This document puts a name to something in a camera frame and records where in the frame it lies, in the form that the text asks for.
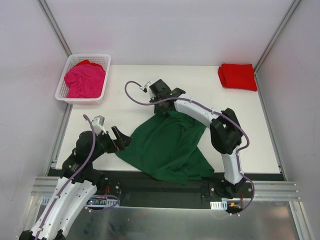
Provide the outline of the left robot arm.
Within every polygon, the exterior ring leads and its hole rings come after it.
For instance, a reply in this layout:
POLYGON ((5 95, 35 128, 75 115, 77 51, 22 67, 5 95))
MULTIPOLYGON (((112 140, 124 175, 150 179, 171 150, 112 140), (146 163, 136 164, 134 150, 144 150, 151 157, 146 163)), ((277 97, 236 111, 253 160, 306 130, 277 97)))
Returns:
POLYGON ((93 195, 107 192, 106 176, 93 168, 93 161, 104 154, 125 150, 132 138, 113 126, 115 139, 108 132, 82 132, 75 148, 62 165, 55 190, 35 225, 20 240, 64 240, 81 210, 93 195))

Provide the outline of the green t-shirt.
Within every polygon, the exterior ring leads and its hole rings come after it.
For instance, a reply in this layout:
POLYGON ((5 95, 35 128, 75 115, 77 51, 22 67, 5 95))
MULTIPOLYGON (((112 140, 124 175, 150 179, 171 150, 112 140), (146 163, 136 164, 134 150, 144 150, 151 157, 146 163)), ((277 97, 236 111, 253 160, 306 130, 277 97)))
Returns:
POLYGON ((198 143, 206 126, 194 118, 170 111, 155 114, 131 134, 132 142, 117 157, 160 181, 186 185, 214 175, 198 143))

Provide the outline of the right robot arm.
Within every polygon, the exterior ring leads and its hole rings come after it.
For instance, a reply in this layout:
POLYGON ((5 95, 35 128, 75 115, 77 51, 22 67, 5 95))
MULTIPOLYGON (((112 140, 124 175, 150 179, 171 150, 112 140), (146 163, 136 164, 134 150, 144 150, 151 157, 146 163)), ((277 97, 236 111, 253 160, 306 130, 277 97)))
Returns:
POLYGON ((241 164, 237 158, 242 143, 242 132, 235 112, 227 108, 214 110, 192 100, 184 90, 170 87, 161 79, 155 83, 148 82, 143 91, 150 95, 150 103, 162 113, 177 111, 188 115, 205 125, 210 131, 211 144, 221 154, 224 167, 224 180, 215 187, 215 193, 221 197, 232 199, 243 191, 244 177, 241 164))

